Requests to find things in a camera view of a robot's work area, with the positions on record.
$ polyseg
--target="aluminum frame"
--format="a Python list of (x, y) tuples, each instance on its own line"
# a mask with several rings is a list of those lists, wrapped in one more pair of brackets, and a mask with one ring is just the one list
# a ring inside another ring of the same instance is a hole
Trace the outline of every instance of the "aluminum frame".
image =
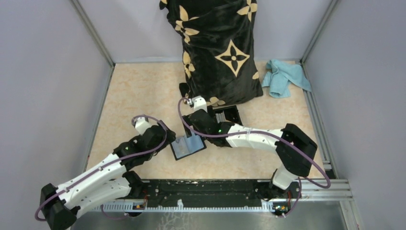
[[(71, 2), (73, 8), (77, 12), (79, 18), (82, 20), (84, 26), (88, 30), (90, 36), (92, 37), (94, 43), (98, 47), (100, 53), (104, 56), (106, 61), (112, 67), (111, 74), (110, 74), (110, 79), (111, 79), (111, 76), (114, 71), (115, 63), (114, 63), (113, 59), (111, 58), (111, 55), (110, 55), (108, 49), (105, 47), (102, 39), (98, 35), (96, 29), (93, 26), (93, 23), (87, 16), (87, 14), (86, 14), (85, 10), (83, 9), (79, 0), (69, 0), (69, 1)], [(321, 36), (329, 18), (331, 17), (332, 12), (334, 11), (334, 9), (336, 8), (336, 6), (338, 5), (339, 2), (340, 2), (340, 0), (331, 1), (325, 15), (323, 16), (322, 21), (320, 22), (320, 25), (318, 26), (310, 44), (307, 47), (303, 57), (299, 60), (300, 64), (303, 66), (306, 77), (308, 76), (306, 68), (305, 68), (305, 63), (307, 61), (307, 58), (309, 57), (310, 53), (312, 52), (313, 47), (316, 46), (317, 41), (318, 41), (319, 37)], [(105, 98), (107, 96), (109, 84), (106, 86), (106, 89), (105, 89), (106, 93), (104, 95), (103, 102), (100, 106), (99, 119), (95, 124), (94, 134), (96, 134), (96, 129), (97, 129), (97, 126), (98, 126), (98, 123), (100, 120), (100, 116), (102, 114), (102, 108), (104, 105)], [(309, 114), (310, 114), (310, 117), (312, 120), (312, 124), (313, 124), (314, 130), (315, 130), (315, 133), (316, 133), (316, 138), (317, 138), (317, 141), (320, 146), (320, 151), (321, 151), (322, 159), (323, 159), (323, 166), (324, 166), (325, 170), (332, 170), (334, 172), (334, 174), (336, 175), (336, 177), (338, 178), (339, 174), (335, 167), (335, 162), (334, 162), (331, 148), (328, 143), (328, 138), (325, 135), (325, 129), (324, 129), (321, 117), (319, 115), (317, 103), (311, 92), (304, 91), (304, 96), (305, 96), (305, 100), (306, 100), (306, 103), (307, 103), (307, 106), (309, 109)], [(95, 135), (93, 135), (93, 138), (91, 140), (92, 143), (90, 145), (89, 154), (90, 154), (91, 146), (94, 141), (94, 136)], [(299, 201), (304, 201), (304, 202), (305, 201), (322, 201), (322, 202), (323, 201), (325, 201), (325, 202), (339, 201), (347, 229), (349, 229), (349, 230), (363, 229), (362, 225), (361, 225), (361, 218), (360, 218), (358, 210), (355, 206), (355, 203), (354, 203), (354, 200), (352, 197), (352, 192), (350, 189), (350, 185), (348, 184), (347, 180), (332, 179), (331, 182), (332, 182), (333, 188), (330, 188), (330, 190), (315, 188), (312, 186), (312, 184), (309, 184), (309, 182), (307, 182), (307, 181), (302, 181), (302, 182), (303, 182), (302, 195), (305, 198), (302, 198)]]
[(93, 130), (93, 135), (92, 135), (91, 140), (90, 140), (90, 145), (88, 146), (88, 149), (86, 150), (86, 154), (87, 154), (87, 155), (86, 155), (85, 164), (84, 164), (83, 167), (82, 167), (82, 168), (83, 168), (83, 172), (86, 171), (87, 165), (88, 165), (88, 163), (89, 163), (89, 156), (90, 156), (90, 153), (91, 153), (91, 149), (92, 149), (92, 147), (93, 147), (94, 139), (96, 138), (97, 127), (99, 126), (100, 118), (101, 118), (101, 116), (102, 116), (102, 111), (103, 111), (103, 107), (104, 107), (104, 102), (106, 101), (106, 98), (107, 98), (107, 92), (109, 91), (109, 86), (110, 86), (110, 82), (111, 82), (111, 80), (112, 80), (113, 72), (114, 72), (114, 66), (111, 67), (108, 83), (105, 85), (105, 88), (103, 89), (103, 90), (104, 90), (103, 100), (102, 100), (102, 102), (100, 103), (99, 108), (98, 108), (97, 120), (96, 120), (96, 122), (94, 123), (94, 127), (93, 127), (93, 129), (92, 129), (92, 130)]
[[(261, 182), (269, 182), (270, 180), (259, 180)], [(315, 179), (318, 183), (323, 183), (324, 179)], [(353, 201), (350, 184), (344, 179), (331, 180), (331, 187), (329, 189), (321, 189), (309, 181), (302, 180), (302, 198), (299, 202), (327, 202), (327, 201), (340, 201), (346, 205), (350, 205)], [(270, 212), (273, 202), (287, 202), (286, 199), (277, 198), (270, 201), (262, 201), (261, 207), (184, 207), (183, 203), (178, 201), (176, 207), (147, 207), (144, 210), (133, 209), (135, 205), (142, 204), (142, 199), (127, 199), (115, 200), (103, 204), (104, 211), (106, 212)], [(94, 208), (92, 211), (101, 212), (100, 207)], [(355, 217), (346, 212), (346, 219), (350, 220)]]

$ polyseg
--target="cable tie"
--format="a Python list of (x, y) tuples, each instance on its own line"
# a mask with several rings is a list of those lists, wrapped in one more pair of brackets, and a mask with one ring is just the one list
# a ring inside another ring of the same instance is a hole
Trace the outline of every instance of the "cable tie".
[(245, 140), (247, 141), (247, 143), (249, 144), (249, 146), (251, 146), (251, 148), (254, 148), (254, 147), (251, 145), (251, 142), (249, 141), (249, 135), (251, 134), (251, 130), (252, 130), (251, 127), (248, 128), (247, 135), (245, 136)]

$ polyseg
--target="black pillow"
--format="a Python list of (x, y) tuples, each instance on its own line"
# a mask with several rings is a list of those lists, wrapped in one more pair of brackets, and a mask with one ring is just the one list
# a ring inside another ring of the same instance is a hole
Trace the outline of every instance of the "black pillow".
[(254, 63), (256, 0), (161, 0), (159, 6), (182, 36), (189, 98), (200, 95), (217, 106), (263, 95)]

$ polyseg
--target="black mount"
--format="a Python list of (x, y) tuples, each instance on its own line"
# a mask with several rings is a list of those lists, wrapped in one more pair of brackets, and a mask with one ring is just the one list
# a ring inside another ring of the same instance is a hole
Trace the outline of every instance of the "black mount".
[[(41, 189), (40, 204), (55, 195), (57, 189), (52, 184), (45, 185)], [(55, 197), (41, 209), (51, 230), (65, 230), (75, 223), (78, 211), (69, 210), (64, 204), (65, 200), (61, 201), (59, 197)]]
[[(166, 134), (167, 136), (165, 143), (157, 151), (123, 160), (121, 161), (121, 165), (124, 165), (127, 171), (129, 171), (132, 168), (149, 161), (152, 156), (155, 156), (159, 151), (164, 149), (168, 144), (176, 139), (176, 134), (173, 131), (167, 129)], [(152, 127), (148, 128), (143, 135), (138, 135), (127, 142), (121, 143), (117, 148), (114, 149), (113, 154), (117, 154), (117, 156), (121, 158), (136, 152), (151, 150), (158, 146), (164, 137), (164, 128), (161, 125), (153, 125)]]
[[(283, 139), (296, 146), (309, 158), (315, 158), (317, 144), (299, 127), (294, 124), (286, 124), (282, 131)], [(276, 153), (289, 172), (302, 177), (309, 175), (312, 164), (308, 160), (281, 141), (277, 141), (275, 145), (277, 146)]]
[[(218, 123), (215, 118), (215, 113), (220, 112), (217, 110), (213, 110), (211, 106), (207, 107), (207, 112), (203, 109), (197, 110), (192, 114), (187, 116), (183, 116), (186, 123), (196, 131), (201, 133), (209, 134), (209, 135), (219, 135), (219, 134), (227, 134), (230, 128), (234, 125), (233, 122), (220, 122)], [(238, 124), (242, 124), (241, 120), (239, 119), (238, 110), (237, 115), (235, 116), (235, 122)], [(190, 130), (186, 130), (186, 135), (190, 135)], [(208, 140), (210, 143), (219, 146), (219, 147), (231, 147), (226, 138), (204, 138)]]
[[(261, 200), (287, 199), (299, 196), (297, 182), (291, 183), (285, 194), (274, 195), (269, 180), (148, 180), (143, 191), (148, 194), (148, 207), (177, 207), (181, 199), (184, 207), (261, 207)], [(275, 214), (286, 213), (288, 202), (273, 203)], [(276, 206), (287, 207), (277, 210)]]

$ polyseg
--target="beige floor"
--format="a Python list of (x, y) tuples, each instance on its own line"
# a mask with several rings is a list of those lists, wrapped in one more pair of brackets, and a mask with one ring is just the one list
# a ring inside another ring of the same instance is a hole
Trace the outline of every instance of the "beige floor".
[[(266, 62), (257, 62), (261, 78)], [(117, 64), (101, 114), (88, 168), (103, 160), (120, 143), (137, 135), (131, 118), (147, 114), (161, 119), (177, 136), (184, 135), (177, 114), (179, 83), (184, 82), (182, 63)], [(298, 125), (316, 140), (302, 89), (290, 85), (290, 98), (275, 99), (264, 89), (264, 96), (239, 104), (244, 126), (262, 129)], [(191, 109), (182, 105), (183, 114)], [(315, 161), (322, 165), (320, 153)], [(247, 148), (218, 148), (207, 142), (207, 149), (176, 161), (170, 147), (134, 170), (144, 179), (245, 179), (270, 178), (281, 165), (276, 154)], [(309, 177), (320, 178), (312, 167)]]

